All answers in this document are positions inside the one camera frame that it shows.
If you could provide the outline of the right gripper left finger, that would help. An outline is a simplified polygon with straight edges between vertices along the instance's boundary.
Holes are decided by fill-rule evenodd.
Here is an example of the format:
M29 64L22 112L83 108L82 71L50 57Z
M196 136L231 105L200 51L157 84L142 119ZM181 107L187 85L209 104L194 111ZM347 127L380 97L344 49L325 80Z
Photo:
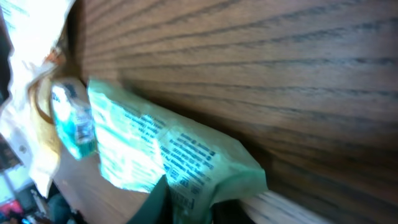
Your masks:
M172 224L173 205L166 176L163 175L142 204L138 212L126 224Z

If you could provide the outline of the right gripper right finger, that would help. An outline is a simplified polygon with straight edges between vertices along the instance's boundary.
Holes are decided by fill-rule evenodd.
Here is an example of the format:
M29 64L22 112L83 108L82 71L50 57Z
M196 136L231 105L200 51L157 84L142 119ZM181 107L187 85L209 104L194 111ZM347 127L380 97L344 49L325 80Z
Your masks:
M240 206L239 200L227 200L212 206L214 224L255 224Z

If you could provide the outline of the teal wet wipes pack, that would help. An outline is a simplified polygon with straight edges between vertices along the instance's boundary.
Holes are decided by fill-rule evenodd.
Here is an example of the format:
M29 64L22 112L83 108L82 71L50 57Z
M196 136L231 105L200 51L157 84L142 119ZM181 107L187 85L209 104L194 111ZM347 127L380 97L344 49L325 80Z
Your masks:
M236 139L100 80L88 83L102 176L149 193L165 177L176 223L210 223L210 208L267 190Z

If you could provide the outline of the teal Kleenex tissue pack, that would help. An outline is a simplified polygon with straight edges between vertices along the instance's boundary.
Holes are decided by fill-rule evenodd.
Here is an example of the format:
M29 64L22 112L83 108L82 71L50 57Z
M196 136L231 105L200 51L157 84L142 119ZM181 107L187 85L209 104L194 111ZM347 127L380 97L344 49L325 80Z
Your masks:
M51 86L51 105L57 134L76 159L96 151L96 136L86 87L77 78L59 78Z

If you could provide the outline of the beige plastic pouch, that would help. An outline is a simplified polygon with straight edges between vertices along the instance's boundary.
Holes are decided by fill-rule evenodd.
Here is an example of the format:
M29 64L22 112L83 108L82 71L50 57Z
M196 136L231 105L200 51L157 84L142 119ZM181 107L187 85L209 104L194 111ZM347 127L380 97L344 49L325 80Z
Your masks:
M52 48L67 59L63 31L74 0L2 0L1 18L12 49L9 98L1 106L1 134L43 197L60 164L61 142L50 105L51 86L65 65L44 62Z

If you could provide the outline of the orange Kleenex tissue pack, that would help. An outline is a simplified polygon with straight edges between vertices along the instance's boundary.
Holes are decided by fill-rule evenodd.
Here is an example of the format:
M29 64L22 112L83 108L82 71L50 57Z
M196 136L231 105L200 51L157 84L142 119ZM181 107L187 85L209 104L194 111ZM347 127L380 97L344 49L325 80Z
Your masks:
M44 62L51 62L56 65L62 65L66 62L66 58L60 48L52 48L50 53L45 57Z

